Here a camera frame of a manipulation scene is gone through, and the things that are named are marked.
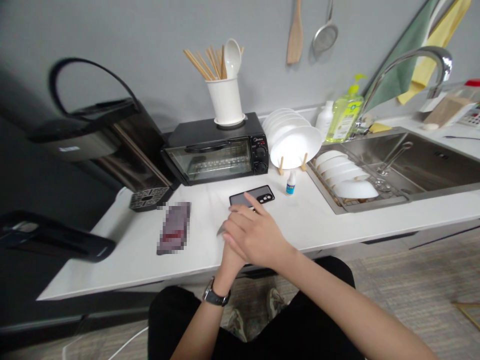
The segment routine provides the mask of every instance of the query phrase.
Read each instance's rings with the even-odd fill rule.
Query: wristwatch
[[[215,276],[212,276],[210,282],[206,286],[205,292],[203,293],[203,300],[205,300],[207,303],[224,307],[229,303],[230,295],[232,292],[229,290],[226,297],[218,296],[212,289],[214,285],[214,280]]]

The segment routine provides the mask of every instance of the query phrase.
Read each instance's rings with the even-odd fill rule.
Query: white bottle
[[[297,176],[295,174],[295,169],[290,170],[290,176],[286,181],[286,194],[293,195],[295,191],[295,184],[297,183]]]
[[[330,124],[334,118],[334,102],[327,101],[321,113],[316,118],[315,127],[321,132],[321,142],[323,143],[327,138],[330,129]]]

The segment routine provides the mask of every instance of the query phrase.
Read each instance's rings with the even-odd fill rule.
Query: black appliance
[[[112,253],[115,242],[32,212],[14,211],[0,216],[0,248],[98,263]]]
[[[269,171],[267,137],[255,112],[229,127],[219,126],[213,119],[181,123],[161,154],[186,186]]]
[[[57,93],[57,78],[72,63],[87,63],[106,71],[130,97],[67,112]],[[51,69],[49,91],[64,118],[35,130],[29,135],[32,142],[42,144],[65,161],[90,160],[101,167],[134,193],[130,208],[136,212],[154,210],[170,198],[179,182],[160,154],[166,141],[142,103],[118,76],[90,60],[70,57]]]

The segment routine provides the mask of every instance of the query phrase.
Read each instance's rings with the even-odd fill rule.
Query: person
[[[287,242],[254,197],[245,197],[255,211],[230,207],[221,265],[204,300],[172,286],[152,302],[150,359],[437,359],[418,336],[355,290],[345,263],[310,260]],[[220,327],[222,305],[246,263],[270,268],[299,289],[250,342]]]

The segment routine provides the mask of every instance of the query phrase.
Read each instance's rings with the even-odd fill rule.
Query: sponge
[[[382,131],[392,130],[390,126],[383,125],[381,123],[375,122],[372,126],[370,126],[371,133],[380,133]]]

